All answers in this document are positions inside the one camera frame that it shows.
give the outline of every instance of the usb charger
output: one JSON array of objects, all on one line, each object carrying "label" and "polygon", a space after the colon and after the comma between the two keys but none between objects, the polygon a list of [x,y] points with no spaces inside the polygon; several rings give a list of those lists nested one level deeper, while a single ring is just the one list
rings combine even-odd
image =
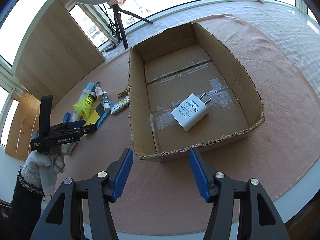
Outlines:
[{"label": "usb charger", "polygon": [[205,93],[199,98],[195,94],[191,94],[171,112],[172,116],[178,121],[185,131],[188,131],[209,112],[209,108],[206,104],[211,101],[211,98],[206,102],[202,102],[201,99],[204,96]]}]

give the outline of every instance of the wooden board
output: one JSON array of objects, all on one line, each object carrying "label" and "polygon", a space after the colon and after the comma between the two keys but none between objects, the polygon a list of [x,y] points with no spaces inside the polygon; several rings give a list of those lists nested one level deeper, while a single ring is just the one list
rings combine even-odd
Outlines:
[{"label": "wooden board", "polygon": [[39,114],[40,114],[40,108],[38,110],[38,113],[37,113],[37,116],[36,116],[36,120],[35,120],[35,124],[33,125],[33,129],[32,129],[32,132],[31,132],[31,135],[38,131],[39,130]]},{"label": "wooden board", "polygon": [[20,160],[26,160],[29,153],[30,147],[30,138],[33,130],[33,126],[35,124],[36,116],[40,107],[40,101],[35,97],[32,97],[29,107],[27,109],[26,115],[24,117],[20,136],[19,143],[17,148],[16,157]]},{"label": "wooden board", "polygon": [[38,100],[53,95],[55,106],[104,60],[60,0],[55,0],[31,32],[14,75]]},{"label": "wooden board", "polygon": [[20,101],[20,96],[17,94],[17,93],[13,93],[12,95],[11,95],[11,98],[12,99],[14,99],[14,100],[16,100],[16,101]]},{"label": "wooden board", "polygon": [[27,92],[23,92],[11,123],[8,141],[5,147],[5,153],[11,155],[12,157],[16,157],[21,127],[31,99],[32,95]]}]

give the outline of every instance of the badminton shuttlecock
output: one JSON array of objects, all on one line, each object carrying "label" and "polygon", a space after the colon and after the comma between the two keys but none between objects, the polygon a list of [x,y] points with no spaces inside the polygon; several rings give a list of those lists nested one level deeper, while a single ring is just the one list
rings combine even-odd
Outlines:
[{"label": "badminton shuttlecock", "polygon": [[73,109],[80,114],[84,119],[88,119],[90,109],[93,103],[92,97],[86,97],[73,105]]}]

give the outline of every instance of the cardboard box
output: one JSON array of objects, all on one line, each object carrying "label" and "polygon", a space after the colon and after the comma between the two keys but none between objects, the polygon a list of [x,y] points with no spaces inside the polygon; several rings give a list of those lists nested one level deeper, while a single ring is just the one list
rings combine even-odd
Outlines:
[{"label": "cardboard box", "polygon": [[[170,112],[190,94],[207,95],[209,113],[188,132]],[[220,147],[263,122],[263,104],[243,65],[211,33],[188,23],[130,51],[130,126],[138,159],[164,161]]]}]

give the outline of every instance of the blue object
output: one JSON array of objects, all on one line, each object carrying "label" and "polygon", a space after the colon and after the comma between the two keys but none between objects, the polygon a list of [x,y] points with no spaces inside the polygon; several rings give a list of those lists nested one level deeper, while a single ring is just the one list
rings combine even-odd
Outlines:
[{"label": "blue object", "polygon": [[92,82],[88,82],[84,89],[87,89],[91,92],[95,92],[96,91],[96,84],[92,83]]},{"label": "blue object", "polygon": [[78,128],[81,127],[85,124],[85,119],[79,120],[79,121],[74,121],[74,122],[70,122],[68,124],[68,129],[74,129],[74,128]]},{"label": "blue object", "polygon": [[208,179],[204,174],[204,171],[193,149],[190,150],[189,162],[198,186],[200,196],[203,197],[206,202],[208,202],[210,198]]},{"label": "blue object", "polygon": [[71,117],[71,114],[69,112],[66,112],[64,117],[63,117],[62,122],[69,122],[70,121],[70,117]]},{"label": "blue object", "polygon": [[[110,108],[113,107],[113,104],[108,101],[109,105],[110,105]],[[102,124],[102,122],[107,118],[107,116],[110,114],[110,111],[109,112],[104,112],[104,114],[102,116],[100,116],[100,118],[97,120],[96,122],[96,126],[97,126],[97,129],[100,127],[100,125]]]},{"label": "blue object", "polygon": [[113,193],[111,198],[116,201],[117,198],[121,197],[125,183],[127,182],[131,167],[133,163],[133,152],[130,149],[122,162],[118,174],[114,180]]}]

